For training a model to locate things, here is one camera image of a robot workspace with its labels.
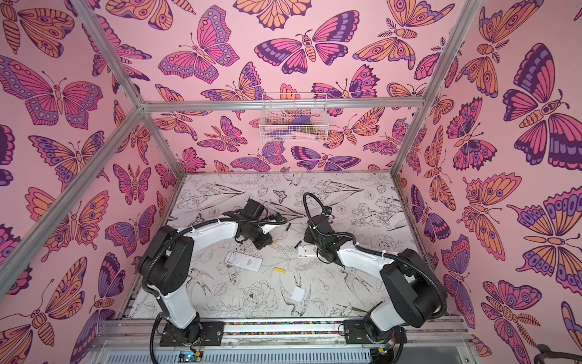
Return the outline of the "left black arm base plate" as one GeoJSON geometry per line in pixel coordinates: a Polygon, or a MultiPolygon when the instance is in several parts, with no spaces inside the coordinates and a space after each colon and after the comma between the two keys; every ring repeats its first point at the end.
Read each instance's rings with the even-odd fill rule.
{"type": "Polygon", "coordinates": [[[225,322],[194,322],[186,329],[178,329],[171,323],[165,325],[159,345],[161,347],[219,347],[224,337],[225,322]]]}

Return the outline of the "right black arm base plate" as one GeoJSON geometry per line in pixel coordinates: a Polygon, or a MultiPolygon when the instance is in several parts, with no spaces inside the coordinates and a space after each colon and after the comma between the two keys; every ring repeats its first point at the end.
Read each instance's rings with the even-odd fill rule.
{"type": "Polygon", "coordinates": [[[397,344],[406,344],[408,338],[406,330],[397,326],[382,332],[377,329],[371,320],[364,318],[349,318],[343,321],[341,325],[343,330],[343,337],[347,344],[370,344],[392,347],[397,344]]]}

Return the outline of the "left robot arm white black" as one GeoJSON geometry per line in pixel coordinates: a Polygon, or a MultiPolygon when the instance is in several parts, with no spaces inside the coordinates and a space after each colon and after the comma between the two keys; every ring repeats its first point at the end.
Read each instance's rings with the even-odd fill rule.
{"type": "Polygon", "coordinates": [[[271,231],[288,220],[280,213],[263,216],[266,208],[248,200],[242,209],[178,230],[165,225],[156,232],[138,265],[142,289],[152,295],[167,322],[168,334],[180,344],[194,344],[202,335],[200,314],[190,302],[186,279],[194,253],[234,239],[261,250],[273,244],[271,231]]]}

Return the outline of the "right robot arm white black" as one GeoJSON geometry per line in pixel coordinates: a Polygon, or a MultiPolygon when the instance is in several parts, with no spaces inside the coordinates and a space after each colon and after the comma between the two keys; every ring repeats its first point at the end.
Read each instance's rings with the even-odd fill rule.
{"type": "Polygon", "coordinates": [[[363,329],[373,343],[387,342],[406,326],[419,329],[447,314],[447,292],[427,263],[414,250],[388,253],[364,247],[354,234],[336,232],[331,208],[315,194],[303,194],[307,228],[304,241],[316,246],[318,259],[354,268],[380,280],[389,300],[375,305],[363,318],[363,329]]]}

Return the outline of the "white remote control with display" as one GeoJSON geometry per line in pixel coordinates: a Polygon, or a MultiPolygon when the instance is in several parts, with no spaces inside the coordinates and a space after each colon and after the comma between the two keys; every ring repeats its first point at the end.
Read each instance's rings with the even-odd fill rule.
{"type": "Polygon", "coordinates": [[[248,271],[259,272],[262,268],[263,259],[255,256],[249,256],[244,253],[231,251],[225,258],[227,265],[241,268],[248,271]]]}

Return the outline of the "white remote control green sticker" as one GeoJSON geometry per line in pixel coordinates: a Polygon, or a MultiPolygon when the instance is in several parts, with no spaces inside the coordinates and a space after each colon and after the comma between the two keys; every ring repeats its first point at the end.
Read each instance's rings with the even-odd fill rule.
{"type": "Polygon", "coordinates": [[[310,259],[317,257],[318,248],[314,245],[304,245],[297,248],[297,256],[300,259],[310,259]]]}

